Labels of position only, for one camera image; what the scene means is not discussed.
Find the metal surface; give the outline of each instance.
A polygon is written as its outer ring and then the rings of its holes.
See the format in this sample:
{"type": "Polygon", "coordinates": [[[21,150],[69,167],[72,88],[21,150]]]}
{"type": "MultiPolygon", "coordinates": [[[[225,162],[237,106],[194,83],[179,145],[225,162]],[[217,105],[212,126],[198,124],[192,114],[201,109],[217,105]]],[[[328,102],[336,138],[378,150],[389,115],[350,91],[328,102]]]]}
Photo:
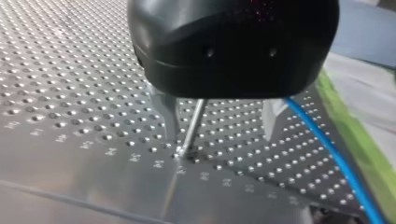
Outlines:
{"type": "MultiPolygon", "coordinates": [[[[68,223],[75,213],[84,220],[74,222],[90,223],[96,208],[109,216],[103,223],[295,223],[309,203],[361,212],[332,157],[291,111],[279,117],[279,137],[265,141],[262,101],[209,101],[194,145],[200,161],[172,159],[195,101],[179,100],[179,140],[165,140],[125,8],[123,0],[0,2],[0,191],[35,194],[34,207],[82,202],[68,223]],[[127,216],[114,220],[114,211],[127,216]]],[[[297,100],[345,149],[315,89],[297,100]]]]}

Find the printed number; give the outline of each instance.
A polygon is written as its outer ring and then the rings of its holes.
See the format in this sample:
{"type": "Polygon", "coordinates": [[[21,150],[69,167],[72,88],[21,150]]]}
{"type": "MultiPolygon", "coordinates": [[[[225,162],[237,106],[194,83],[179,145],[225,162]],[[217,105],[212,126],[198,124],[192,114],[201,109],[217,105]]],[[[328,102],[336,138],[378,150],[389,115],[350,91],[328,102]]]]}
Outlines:
{"type": "Polygon", "coordinates": [[[230,187],[231,179],[223,179],[223,187],[230,187]]]}
{"type": "Polygon", "coordinates": [[[88,148],[91,148],[92,145],[93,145],[93,142],[91,142],[91,141],[86,141],[86,142],[83,142],[83,143],[82,143],[82,145],[81,145],[80,148],[88,149],[88,148]]]}
{"type": "Polygon", "coordinates": [[[184,174],[186,174],[186,168],[184,168],[183,166],[178,166],[178,167],[177,167],[177,174],[178,174],[178,175],[184,175],[184,174]]]}
{"type": "Polygon", "coordinates": [[[43,133],[44,131],[41,129],[34,129],[30,134],[34,136],[39,136],[43,133]]]}
{"type": "Polygon", "coordinates": [[[289,203],[290,204],[294,204],[294,205],[298,205],[298,199],[296,197],[290,196],[289,197],[289,203]]]}
{"type": "Polygon", "coordinates": [[[277,198],[277,195],[276,195],[275,192],[270,192],[270,193],[268,194],[268,198],[275,199],[275,198],[277,198]]]}
{"type": "Polygon", "coordinates": [[[201,172],[201,180],[208,181],[209,180],[209,173],[208,172],[201,172]]]}
{"type": "Polygon", "coordinates": [[[163,168],[163,161],[155,161],[153,166],[155,168],[161,169],[161,168],[163,168]]]}
{"type": "Polygon", "coordinates": [[[20,125],[19,122],[17,121],[11,121],[10,123],[8,123],[6,126],[4,126],[5,128],[8,129],[15,129],[15,127],[17,127],[18,125],[20,125]]]}
{"type": "Polygon", "coordinates": [[[254,192],[254,185],[245,185],[245,192],[253,193],[254,192]]]}
{"type": "Polygon", "coordinates": [[[56,142],[64,142],[67,139],[67,135],[66,134],[61,134],[56,138],[56,142]]]}
{"type": "Polygon", "coordinates": [[[132,153],[131,158],[129,159],[129,161],[135,161],[135,162],[140,161],[140,157],[141,156],[139,154],[132,153]]]}
{"type": "Polygon", "coordinates": [[[116,155],[117,149],[114,147],[111,147],[108,149],[108,151],[105,153],[107,156],[114,156],[116,155]]]}

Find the blue hose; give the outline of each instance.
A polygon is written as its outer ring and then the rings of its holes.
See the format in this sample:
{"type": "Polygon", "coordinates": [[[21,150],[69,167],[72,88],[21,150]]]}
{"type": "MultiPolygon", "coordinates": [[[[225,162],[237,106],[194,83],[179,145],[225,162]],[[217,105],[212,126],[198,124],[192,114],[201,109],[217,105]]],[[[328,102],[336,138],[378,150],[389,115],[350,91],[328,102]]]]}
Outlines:
{"type": "Polygon", "coordinates": [[[338,149],[332,144],[329,138],[296,102],[290,98],[286,98],[285,102],[300,117],[300,119],[303,120],[305,125],[308,126],[312,133],[315,134],[321,144],[330,151],[335,162],[340,167],[341,172],[346,177],[350,187],[355,190],[356,197],[359,203],[364,207],[370,222],[373,224],[385,224],[386,221],[383,218],[382,213],[376,207],[371,195],[362,186],[353,169],[347,164],[347,161],[344,159],[338,149]]]}

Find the stainless steel plate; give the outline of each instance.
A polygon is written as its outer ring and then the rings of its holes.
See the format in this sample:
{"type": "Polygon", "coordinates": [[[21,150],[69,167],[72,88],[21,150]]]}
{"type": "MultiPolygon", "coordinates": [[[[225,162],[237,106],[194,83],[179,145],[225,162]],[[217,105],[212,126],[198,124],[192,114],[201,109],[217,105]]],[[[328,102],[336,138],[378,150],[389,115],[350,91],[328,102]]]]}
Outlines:
{"type": "MultiPolygon", "coordinates": [[[[195,143],[200,162],[172,159],[180,141],[164,139],[150,106],[126,1],[3,0],[0,10],[1,191],[122,217],[104,223],[290,223],[311,203],[361,213],[290,111],[278,138],[264,140],[261,101],[211,101],[195,143]]],[[[345,148],[315,89],[297,99],[345,148]]],[[[195,101],[179,103],[181,140],[195,101]]]]}

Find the metal rod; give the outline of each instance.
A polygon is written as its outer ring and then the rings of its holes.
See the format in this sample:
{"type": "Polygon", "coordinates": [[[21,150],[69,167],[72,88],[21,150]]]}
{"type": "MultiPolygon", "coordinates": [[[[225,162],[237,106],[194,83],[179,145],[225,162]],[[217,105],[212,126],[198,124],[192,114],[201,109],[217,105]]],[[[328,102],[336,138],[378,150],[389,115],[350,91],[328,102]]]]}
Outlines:
{"type": "Polygon", "coordinates": [[[190,127],[186,133],[186,138],[184,139],[181,149],[178,151],[179,154],[185,154],[186,152],[187,154],[189,154],[189,152],[191,152],[191,146],[194,143],[196,133],[201,124],[202,116],[204,115],[207,102],[207,99],[198,100],[197,106],[195,107],[195,111],[191,119],[190,127]]]}

